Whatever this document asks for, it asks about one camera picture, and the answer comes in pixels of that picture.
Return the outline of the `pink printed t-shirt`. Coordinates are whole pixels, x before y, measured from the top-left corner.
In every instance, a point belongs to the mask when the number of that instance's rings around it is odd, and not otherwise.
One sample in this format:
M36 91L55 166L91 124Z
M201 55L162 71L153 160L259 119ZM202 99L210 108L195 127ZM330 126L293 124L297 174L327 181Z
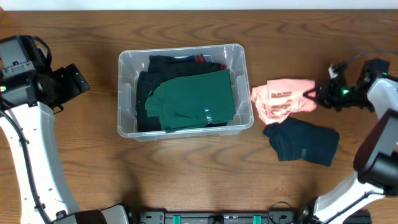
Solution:
M303 94L315 88L314 80L278 79L268 80L265 85L252 89L251 101L264 124L281 123L291 113L311 112L317 104Z

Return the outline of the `dark navy garment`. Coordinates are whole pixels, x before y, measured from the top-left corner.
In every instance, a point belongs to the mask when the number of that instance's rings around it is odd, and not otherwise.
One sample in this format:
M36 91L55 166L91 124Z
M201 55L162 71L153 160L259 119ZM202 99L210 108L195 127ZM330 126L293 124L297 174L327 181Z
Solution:
M331 166L340 135L337 131L295 118L267 125L263 134L280 161L303 159L321 166Z

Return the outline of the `black sweater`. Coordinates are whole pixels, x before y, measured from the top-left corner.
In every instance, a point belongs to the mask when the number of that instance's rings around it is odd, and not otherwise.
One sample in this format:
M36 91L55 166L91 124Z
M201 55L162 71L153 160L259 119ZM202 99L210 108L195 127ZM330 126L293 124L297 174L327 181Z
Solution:
M157 117L149 117L145 109L146 99L163 82L177 77L200 75L216 72L212 66L196 63L194 55L175 58L151 55L147 71L141 71L137 80L136 119L139 132L160 131L161 125Z

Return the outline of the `clear plastic storage bin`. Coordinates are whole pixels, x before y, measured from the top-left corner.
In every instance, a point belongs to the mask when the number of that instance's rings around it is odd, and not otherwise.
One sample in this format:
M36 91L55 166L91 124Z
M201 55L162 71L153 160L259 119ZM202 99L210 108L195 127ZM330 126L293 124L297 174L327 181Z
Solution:
M184 58L203 54L207 62L222 63L230 70L230 80L236 114L225 126L214 128L185 129L173 133L165 131L139 132L136 118L137 81L141 71L147 71L151 55ZM239 44L206 45L169 49L125 50L118 59L118 125L124 138L136 141L184 138L204 135L239 134L254 122L251 91L246 66L245 51Z

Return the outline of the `red navy plaid shirt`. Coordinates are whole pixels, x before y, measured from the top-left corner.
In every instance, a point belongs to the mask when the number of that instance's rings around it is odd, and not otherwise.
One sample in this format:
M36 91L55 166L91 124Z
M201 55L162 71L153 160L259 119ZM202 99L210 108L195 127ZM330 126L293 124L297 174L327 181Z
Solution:
M212 66L213 68L216 69L216 71L218 70L226 70L227 66L221 63L213 63L213 62L207 62L205 57L203 56L203 54L199 54L199 55L194 55L193 56L194 61L196 63L200 63L200 64L204 64L204 65L208 65L208 66Z

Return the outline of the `dark green garment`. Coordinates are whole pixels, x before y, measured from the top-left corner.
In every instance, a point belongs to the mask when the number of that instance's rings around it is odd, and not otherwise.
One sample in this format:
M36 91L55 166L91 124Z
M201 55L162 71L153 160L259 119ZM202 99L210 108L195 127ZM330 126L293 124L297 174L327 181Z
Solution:
M163 82L148 97L145 109L148 117L159 119L166 133L227 123L236 114L230 71Z

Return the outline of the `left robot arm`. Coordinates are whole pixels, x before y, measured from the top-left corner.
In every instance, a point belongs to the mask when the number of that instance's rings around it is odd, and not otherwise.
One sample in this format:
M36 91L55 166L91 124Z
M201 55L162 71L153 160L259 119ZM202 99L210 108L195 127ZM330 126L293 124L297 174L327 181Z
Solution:
M89 90L75 64L52 70L39 37L1 40L1 128L8 140L21 195L21 223L132 223L120 203L80 210L68 187L55 141L55 114Z

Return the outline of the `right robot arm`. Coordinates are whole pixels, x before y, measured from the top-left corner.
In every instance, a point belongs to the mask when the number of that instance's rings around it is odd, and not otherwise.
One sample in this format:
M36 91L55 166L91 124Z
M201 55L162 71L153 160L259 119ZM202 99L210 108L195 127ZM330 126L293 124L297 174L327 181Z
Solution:
M358 149L353 171L337 187L310 202L299 223L371 224L366 205L397 196L397 78L389 75L389 62L365 61L356 86L348 87L347 62L328 69L330 80L314 88L312 100L339 111L358 106L377 114L378 122Z

